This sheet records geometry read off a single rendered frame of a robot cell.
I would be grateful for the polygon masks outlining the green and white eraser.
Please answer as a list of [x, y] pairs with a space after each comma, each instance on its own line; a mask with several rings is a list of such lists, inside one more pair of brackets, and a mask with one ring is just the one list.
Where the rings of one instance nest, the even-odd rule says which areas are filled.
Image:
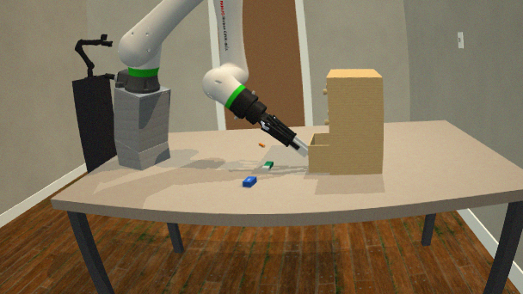
[[262, 171], [268, 172], [274, 165], [274, 162], [266, 162], [261, 168]]

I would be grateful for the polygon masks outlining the small tan wooden chest of drawers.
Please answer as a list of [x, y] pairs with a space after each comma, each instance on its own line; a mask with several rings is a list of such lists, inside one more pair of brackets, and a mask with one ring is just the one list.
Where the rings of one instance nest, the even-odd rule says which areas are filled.
[[[330, 70], [329, 175], [383, 173], [383, 78], [375, 70]], [[373, 73], [377, 74], [373, 74]], [[367, 77], [369, 76], [369, 77]], [[380, 77], [378, 77], [380, 76]]]

